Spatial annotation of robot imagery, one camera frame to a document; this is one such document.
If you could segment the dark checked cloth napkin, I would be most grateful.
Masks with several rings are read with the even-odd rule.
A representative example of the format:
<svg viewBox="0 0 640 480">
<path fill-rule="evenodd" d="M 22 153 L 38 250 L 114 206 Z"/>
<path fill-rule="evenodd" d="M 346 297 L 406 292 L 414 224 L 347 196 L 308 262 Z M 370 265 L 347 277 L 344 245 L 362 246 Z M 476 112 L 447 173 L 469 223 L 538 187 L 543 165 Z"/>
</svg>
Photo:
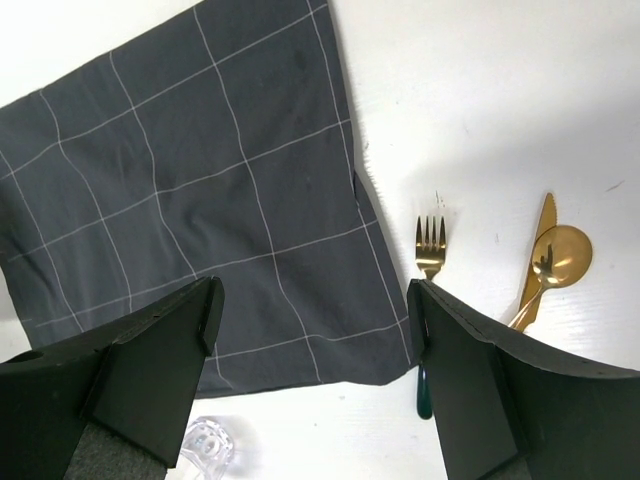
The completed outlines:
<svg viewBox="0 0 640 480">
<path fill-rule="evenodd" d="M 34 348 L 218 277 L 200 397 L 419 355 L 324 1 L 203 1 L 4 106 L 1 267 Z"/>
</svg>

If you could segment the clear plastic cup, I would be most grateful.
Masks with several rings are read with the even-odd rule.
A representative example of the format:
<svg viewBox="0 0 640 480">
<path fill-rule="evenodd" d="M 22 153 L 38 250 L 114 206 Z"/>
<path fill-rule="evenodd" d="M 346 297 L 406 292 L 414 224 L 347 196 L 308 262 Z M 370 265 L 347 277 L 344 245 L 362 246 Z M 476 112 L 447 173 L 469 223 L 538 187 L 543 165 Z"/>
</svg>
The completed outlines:
<svg viewBox="0 0 640 480">
<path fill-rule="evenodd" d="M 221 424 L 213 417 L 199 417 L 186 429 L 173 479 L 222 479 L 234 451 Z"/>
</svg>

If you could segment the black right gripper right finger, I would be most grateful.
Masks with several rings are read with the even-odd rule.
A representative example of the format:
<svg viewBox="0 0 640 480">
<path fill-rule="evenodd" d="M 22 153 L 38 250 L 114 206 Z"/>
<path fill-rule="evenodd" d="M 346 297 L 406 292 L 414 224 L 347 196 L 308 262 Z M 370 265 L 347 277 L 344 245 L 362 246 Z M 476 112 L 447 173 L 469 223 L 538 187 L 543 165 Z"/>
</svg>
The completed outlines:
<svg viewBox="0 0 640 480">
<path fill-rule="evenodd" d="M 409 284 L 451 479 L 635 479 L 639 374 L 490 319 L 426 280 Z"/>
</svg>

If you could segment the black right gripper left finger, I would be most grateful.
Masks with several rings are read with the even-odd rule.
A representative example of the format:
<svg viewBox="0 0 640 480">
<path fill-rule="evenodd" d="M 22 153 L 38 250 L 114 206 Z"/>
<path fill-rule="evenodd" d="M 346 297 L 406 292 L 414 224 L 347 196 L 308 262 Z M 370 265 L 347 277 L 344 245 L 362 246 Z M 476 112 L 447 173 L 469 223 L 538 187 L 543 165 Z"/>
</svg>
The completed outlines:
<svg viewBox="0 0 640 480">
<path fill-rule="evenodd" d="M 225 292 L 198 279 L 1 365 L 5 479 L 162 479 L 178 460 Z"/>
</svg>

